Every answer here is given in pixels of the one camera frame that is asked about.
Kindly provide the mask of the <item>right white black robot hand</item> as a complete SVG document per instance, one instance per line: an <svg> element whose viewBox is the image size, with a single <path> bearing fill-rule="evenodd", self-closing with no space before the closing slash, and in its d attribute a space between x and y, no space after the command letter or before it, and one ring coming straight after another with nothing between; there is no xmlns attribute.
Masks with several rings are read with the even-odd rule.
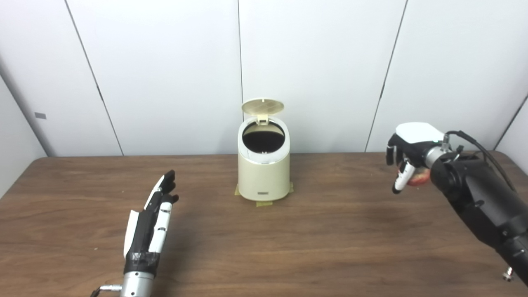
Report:
<svg viewBox="0 0 528 297"><path fill-rule="evenodd" d="M441 146L444 133L428 123L409 122L399 124L388 140L385 162L398 166L392 192L399 194L418 168L431 169L434 162L445 152Z"/></svg>

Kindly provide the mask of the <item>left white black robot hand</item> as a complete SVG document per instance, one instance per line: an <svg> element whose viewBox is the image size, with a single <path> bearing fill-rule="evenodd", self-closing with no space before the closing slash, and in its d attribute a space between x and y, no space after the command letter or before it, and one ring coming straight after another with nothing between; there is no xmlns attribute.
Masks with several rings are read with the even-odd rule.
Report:
<svg viewBox="0 0 528 297"><path fill-rule="evenodd" d="M161 252L168 234L177 194L176 173L170 170L157 181L142 211L130 211L124 243L124 274L147 273L156 277Z"/></svg>

